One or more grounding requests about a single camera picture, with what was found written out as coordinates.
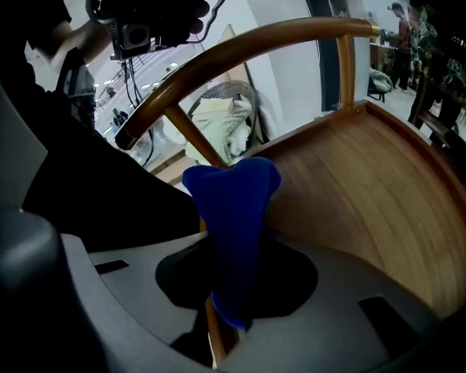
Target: person's arm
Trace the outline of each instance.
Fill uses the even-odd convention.
[[[59,23],[35,48],[42,58],[54,69],[60,71],[68,52],[77,47],[88,64],[110,44],[108,29],[88,21],[73,30],[67,21]]]

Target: basket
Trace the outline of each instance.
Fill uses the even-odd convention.
[[[252,116],[249,118],[250,123],[247,123],[250,126],[250,134],[249,138],[247,138],[248,149],[252,147],[254,133],[256,132],[257,117],[259,115],[259,98],[257,97],[256,91],[250,86],[250,84],[242,82],[241,80],[231,80],[215,85],[195,101],[188,111],[188,116],[190,119],[193,117],[193,112],[195,112],[195,109],[200,105],[202,98],[233,98],[234,100],[238,100],[240,99],[240,96],[245,97],[252,107]]]

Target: wooden board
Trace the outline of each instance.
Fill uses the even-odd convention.
[[[269,227],[369,261],[439,317],[466,302],[466,195],[400,120],[361,103],[252,154],[281,173]]]

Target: blue fabric cover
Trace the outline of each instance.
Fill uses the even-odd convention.
[[[214,308],[237,329],[249,323],[259,236],[267,202],[280,181],[274,164],[264,158],[243,159],[232,169],[194,166],[183,173],[183,185],[212,238],[219,273],[212,292]]]

